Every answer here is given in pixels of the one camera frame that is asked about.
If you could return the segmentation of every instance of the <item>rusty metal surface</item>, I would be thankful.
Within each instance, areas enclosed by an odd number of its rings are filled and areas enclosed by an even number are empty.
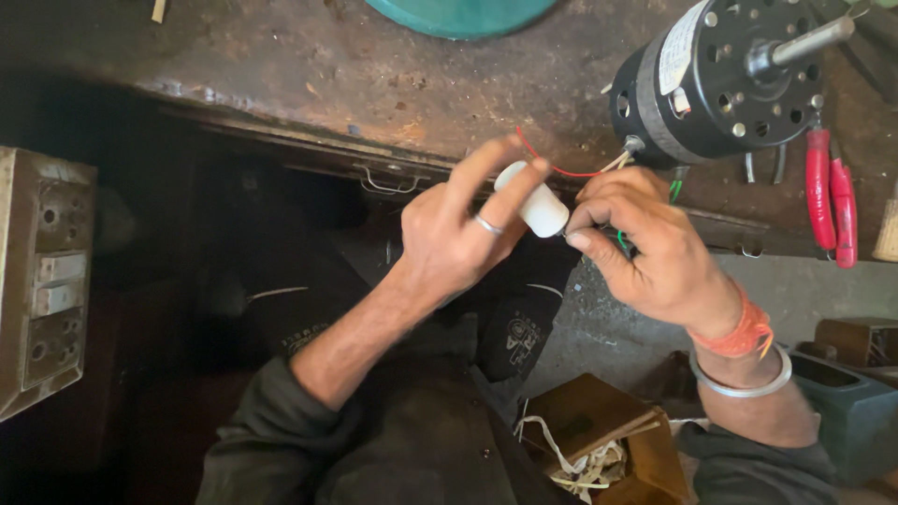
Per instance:
[[[561,1],[527,29],[473,42],[411,32],[363,0],[170,4],[160,26],[146,2],[6,0],[0,61],[448,159],[520,125],[541,155],[586,172],[620,148],[600,91],[693,2]],[[898,175],[898,115],[838,50],[825,56],[826,119],[854,172],[864,257]],[[761,183],[750,187],[738,159],[695,168],[681,202],[806,231],[804,149],[804,140],[789,146],[778,186],[766,183],[772,150],[756,156]]]

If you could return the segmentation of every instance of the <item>man's right hand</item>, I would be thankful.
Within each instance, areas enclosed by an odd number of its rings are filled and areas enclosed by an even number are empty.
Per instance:
[[[635,310],[714,339],[742,316],[739,291],[711,258],[667,183],[626,168],[594,177],[577,195],[568,243],[588,256],[612,295]],[[632,261],[594,224],[610,223],[639,249]]]

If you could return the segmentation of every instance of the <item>cardboard box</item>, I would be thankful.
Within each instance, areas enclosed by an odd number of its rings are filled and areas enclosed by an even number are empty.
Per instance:
[[[575,462],[611,440],[657,423],[623,439],[629,457],[627,476],[595,490],[600,505],[681,503],[689,486],[680,466],[667,415],[591,374],[583,374],[530,400],[527,415],[546,421],[561,454]],[[560,469],[555,453],[536,423],[524,425],[524,448],[546,474]]]

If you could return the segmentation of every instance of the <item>forearm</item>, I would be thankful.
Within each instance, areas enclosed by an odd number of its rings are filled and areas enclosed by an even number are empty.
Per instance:
[[[356,307],[290,360],[296,380],[338,411],[368,370],[438,305],[407,281],[402,258]]]
[[[771,349],[740,358],[725,358],[696,346],[699,366],[714,381],[735,389],[767,385],[782,367],[779,353]],[[814,414],[794,382],[757,398],[733,398],[699,384],[699,395],[708,418],[721,428],[774,447],[807,447],[817,441]]]

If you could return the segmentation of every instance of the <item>white switch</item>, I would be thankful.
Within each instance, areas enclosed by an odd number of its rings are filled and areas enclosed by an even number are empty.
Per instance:
[[[65,256],[40,258],[38,282],[53,282],[63,279],[79,279],[87,271],[87,255],[83,252]]]
[[[84,284],[78,280],[56,286],[40,288],[34,293],[34,313],[32,317],[43,317],[84,304]]]

